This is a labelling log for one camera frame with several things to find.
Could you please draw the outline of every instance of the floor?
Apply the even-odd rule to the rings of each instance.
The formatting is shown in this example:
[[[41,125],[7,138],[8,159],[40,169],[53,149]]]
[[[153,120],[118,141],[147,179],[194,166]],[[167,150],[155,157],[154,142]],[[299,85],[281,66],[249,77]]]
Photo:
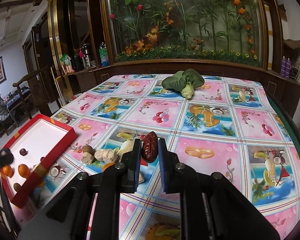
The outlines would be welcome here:
[[[59,110],[59,107],[56,103],[56,101],[54,101],[53,103],[48,103],[51,113],[54,113],[56,111]],[[39,112],[33,112],[31,113],[32,116],[35,116],[36,114],[39,114]],[[10,140],[10,138],[22,127],[24,126],[27,122],[29,121],[29,118],[25,118],[22,120],[22,122],[20,123],[18,128],[11,128],[8,130],[8,134],[4,134],[2,135],[2,137],[0,138],[0,150],[4,147],[4,145]],[[5,218],[5,215],[3,215],[4,220],[6,222],[6,225],[9,227],[7,220]]]

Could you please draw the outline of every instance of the red box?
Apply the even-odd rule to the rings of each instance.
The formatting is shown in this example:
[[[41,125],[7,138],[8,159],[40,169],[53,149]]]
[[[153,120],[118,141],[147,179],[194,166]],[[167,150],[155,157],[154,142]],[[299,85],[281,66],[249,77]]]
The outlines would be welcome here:
[[[29,132],[29,130],[32,131],[28,135],[28,137],[26,137],[26,134],[27,132]],[[38,138],[38,141],[31,141],[31,137],[32,139],[38,137],[37,134],[41,133],[40,130],[42,130],[42,137]],[[26,204],[28,196],[31,194],[34,188],[42,181],[42,178],[46,175],[51,166],[76,138],[77,134],[75,133],[73,127],[42,114],[37,114],[22,128],[20,128],[20,130],[4,146],[4,148],[9,148],[11,149],[11,151],[13,149],[14,151],[13,155],[15,157],[15,161],[11,164],[11,166],[15,169],[14,174],[11,178],[6,177],[3,174],[3,170],[0,169],[3,188],[10,202],[17,207],[22,208]],[[32,148],[32,151],[26,156],[21,156],[18,152],[20,150],[19,144],[28,144],[28,148]],[[48,152],[44,156],[44,153],[42,151],[44,151],[45,148],[50,149],[51,147],[52,149],[50,151],[47,150]],[[30,176],[27,179],[23,179],[18,173],[17,166],[23,163],[22,161],[27,161],[29,164],[29,162],[33,162],[34,159],[38,159],[39,161],[34,162],[33,164],[31,163],[31,165],[36,165],[38,163],[39,164],[32,170]],[[21,184],[21,189],[18,192],[13,189],[12,184],[13,181],[16,180],[20,182],[24,180],[23,184]]]

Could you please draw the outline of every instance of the person sitting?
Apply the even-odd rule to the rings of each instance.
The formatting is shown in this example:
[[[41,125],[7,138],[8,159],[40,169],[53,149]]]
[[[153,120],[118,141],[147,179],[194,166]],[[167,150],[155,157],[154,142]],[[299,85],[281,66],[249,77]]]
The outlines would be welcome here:
[[[11,111],[9,113],[7,108],[7,102],[5,102],[0,95],[0,121],[4,121],[9,117],[9,114],[11,114],[11,117],[14,117],[15,111]]]

